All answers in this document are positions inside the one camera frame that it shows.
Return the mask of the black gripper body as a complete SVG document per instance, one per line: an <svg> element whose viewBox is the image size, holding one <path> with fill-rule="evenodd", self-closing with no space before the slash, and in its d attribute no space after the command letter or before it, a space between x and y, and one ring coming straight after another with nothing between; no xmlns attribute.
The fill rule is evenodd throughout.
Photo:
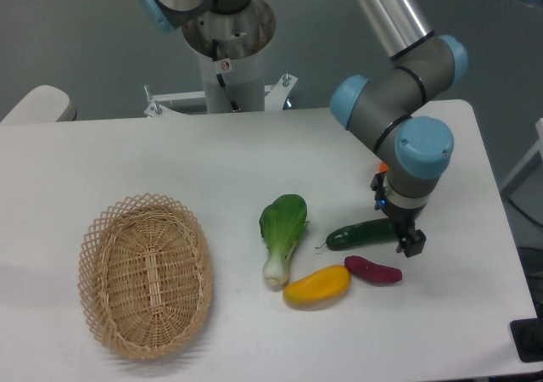
<svg viewBox="0 0 543 382"><path fill-rule="evenodd" d="M416 231L416 220L426 206L425 196L409 198L401 195L391 187L385 172L373 177L370 188L374 192L374 208L388 217L398 234Z"/></svg>

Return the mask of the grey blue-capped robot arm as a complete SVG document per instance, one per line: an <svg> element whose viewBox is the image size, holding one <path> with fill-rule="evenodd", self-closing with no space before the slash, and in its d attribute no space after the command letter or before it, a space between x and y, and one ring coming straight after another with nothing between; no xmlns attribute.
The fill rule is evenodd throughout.
<svg viewBox="0 0 543 382"><path fill-rule="evenodd" d="M265 1L139 1L159 30L181 30L202 57L210 113L265 108L268 93L258 63L276 27ZM388 167L372 180L375 206L392 222L399 252L412 257L426 241L416 220L454 148L450 128L417 116L417 111L464 76L467 52L454 37L436 36L415 0L357 1L393 67L377 81L346 79L333 93L329 109Z"/></svg>

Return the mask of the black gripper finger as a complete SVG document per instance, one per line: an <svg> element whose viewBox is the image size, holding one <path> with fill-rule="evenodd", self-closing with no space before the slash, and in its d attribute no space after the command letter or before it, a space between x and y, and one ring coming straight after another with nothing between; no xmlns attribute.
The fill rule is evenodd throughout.
<svg viewBox="0 0 543 382"><path fill-rule="evenodd" d="M414 226L399 226L396 233L398 238L397 253L403 253L405 257L410 258L423 252L426 235L421 229L415 229Z"/></svg>

